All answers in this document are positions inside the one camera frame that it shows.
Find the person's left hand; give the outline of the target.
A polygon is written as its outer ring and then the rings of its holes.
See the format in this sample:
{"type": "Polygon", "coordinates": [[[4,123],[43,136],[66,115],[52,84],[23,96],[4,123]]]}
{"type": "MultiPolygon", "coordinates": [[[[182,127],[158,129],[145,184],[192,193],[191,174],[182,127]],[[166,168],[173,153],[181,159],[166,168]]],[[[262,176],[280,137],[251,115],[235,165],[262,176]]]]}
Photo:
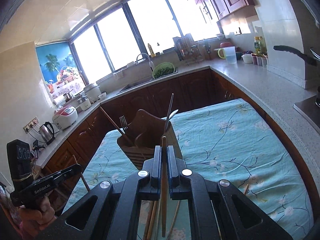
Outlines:
{"type": "Polygon", "coordinates": [[[36,210],[27,209],[24,206],[19,208],[22,239],[34,239],[42,230],[56,220],[55,211],[51,207],[47,196],[39,199],[38,207],[39,209],[36,210]]]}

